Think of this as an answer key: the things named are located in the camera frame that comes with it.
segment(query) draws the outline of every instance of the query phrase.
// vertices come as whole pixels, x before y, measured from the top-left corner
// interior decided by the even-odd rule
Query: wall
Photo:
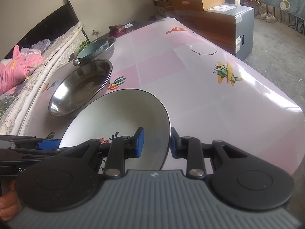
[[[62,6],[64,0],[0,0],[0,59],[28,31]],[[107,33],[109,25],[131,20],[147,21],[154,11],[152,0],[70,0],[92,40],[94,28]]]

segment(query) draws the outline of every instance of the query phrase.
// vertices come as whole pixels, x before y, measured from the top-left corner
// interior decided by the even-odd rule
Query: white bowl
[[[89,139],[133,136],[144,128],[141,157],[127,159],[125,168],[158,170],[169,149],[170,120],[163,104],[152,94],[138,89],[122,89],[89,104],[72,121],[59,147],[76,146]]]

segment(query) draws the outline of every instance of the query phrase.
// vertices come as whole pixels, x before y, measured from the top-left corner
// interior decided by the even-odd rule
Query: gray ribbed panel
[[[286,210],[248,213],[222,204],[202,181],[181,171],[129,171],[106,181],[86,204],[62,213],[24,208],[13,229],[293,229],[301,223]]]

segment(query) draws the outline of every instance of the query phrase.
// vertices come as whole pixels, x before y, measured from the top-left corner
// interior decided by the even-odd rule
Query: finger
[[[2,218],[4,221],[9,221],[13,218],[14,216],[8,217],[8,218]]]
[[[0,209],[0,217],[1,218],[10,218],[11,216],[14,216],[19,211],[18,204],[14,204],[13,206],[10,206],[9,208],[3,208]]]
[[[8,192],[4,196],[0,197],[0,210],[3,208],[9,208],[10,206],[18,202],[18,196],[15,191]]]
[[[10,191],[14,191],[15,190],[15,180],[10,181],[9,189],[10,189]]]

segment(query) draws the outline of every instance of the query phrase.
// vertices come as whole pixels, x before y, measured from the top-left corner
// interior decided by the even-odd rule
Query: metal screw
[[[110,177],[117,177],[121,172],[118,169],[108,169],[106,170],[106,175]]]
[[[191,169],[189,173],[194,177],[201,177],[204,175],[204,171],[202,169]]]

